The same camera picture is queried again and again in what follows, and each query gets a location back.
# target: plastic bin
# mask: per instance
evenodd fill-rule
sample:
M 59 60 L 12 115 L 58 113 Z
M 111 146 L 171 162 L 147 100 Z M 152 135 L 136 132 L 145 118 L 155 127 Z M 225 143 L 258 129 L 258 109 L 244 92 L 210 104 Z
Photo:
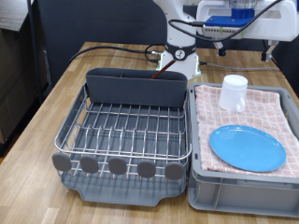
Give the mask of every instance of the plastic bin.
M 189 180 L 189 203 L 198 210 L 249 213 L 271 216 L 299 216 L 299 179 L 260 175 L 239 175 L 203 171 L 200 164 L 198 126 L 195 110 L 195 87 L 221 84 L 192 83 L 189 87 L 192 123 L 192 169 Z M 298 108 L 282 88 L 249 86 L 260 91 L 279 93 L 280 102 L 293 133 L 299 136 Z

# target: wire rack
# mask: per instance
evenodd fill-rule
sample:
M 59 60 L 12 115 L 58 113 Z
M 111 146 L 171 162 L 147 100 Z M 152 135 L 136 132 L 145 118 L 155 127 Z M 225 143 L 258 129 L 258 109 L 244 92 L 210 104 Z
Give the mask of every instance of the wire rack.
M 61 138 L 58 134 L 55 146 L 69 156 L 72 176 L 83 172 L 79 162 L 83 155 L 96 158 L 99 178 L 105 174 L 115 177 L 108 169 L 112 157 L 126 160 L 126 179 L 138 175 L 137 165 L 143 160 L 155 163 L 153 180 L 165 177 L 164 169 L 170 162 L 188 163 L 191 149 L 186 147 L 188 129 L 183 108 L 96 104 L 84 91 L 79 108 L 71 113 L 76 116 L 72 122 L 66 119 L 66 135 Z

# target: white mug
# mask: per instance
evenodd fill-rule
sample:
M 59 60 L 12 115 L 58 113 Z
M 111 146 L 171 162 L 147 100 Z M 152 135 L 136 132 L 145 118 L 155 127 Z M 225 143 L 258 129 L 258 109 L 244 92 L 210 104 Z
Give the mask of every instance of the white mug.
M 221 98 L 219 106 L 222 109 L 242 112 L 245 110 L 245 98 L 248 86 L 248 80 L 238 75 L 226 76 L 221 88 Z

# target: checkered towel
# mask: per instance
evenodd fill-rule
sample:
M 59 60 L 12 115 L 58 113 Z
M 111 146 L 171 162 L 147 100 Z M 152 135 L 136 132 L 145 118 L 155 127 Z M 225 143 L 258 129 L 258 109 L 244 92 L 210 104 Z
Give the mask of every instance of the checkered towel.
M 279 94 L 248 90 L 246 109 L 239 113 L 221 109 L 218 106 L 220 96 L 221 88 L 196 87 L 196 117 L 202 170 L 299 178 L 299 142 L 282 112 Z M 286 149 L 285 164 L 272 172 L 253 173 L 237 169 L 221 160 L 211 149 L 209 136 L 217 128 L 230 124 L 247 125 L 274 136 Z

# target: white handle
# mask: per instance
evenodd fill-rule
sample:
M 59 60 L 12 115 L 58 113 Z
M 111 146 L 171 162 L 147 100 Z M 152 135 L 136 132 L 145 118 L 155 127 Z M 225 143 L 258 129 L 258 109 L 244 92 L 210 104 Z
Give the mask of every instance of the white handle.
M 240 95 L 240 100 L 239 100 L 239 104 L 236 105 L 236 111 L 237 112 L 242 112 L 245 110 L 245 99 L 244 99 L 244 94 Z

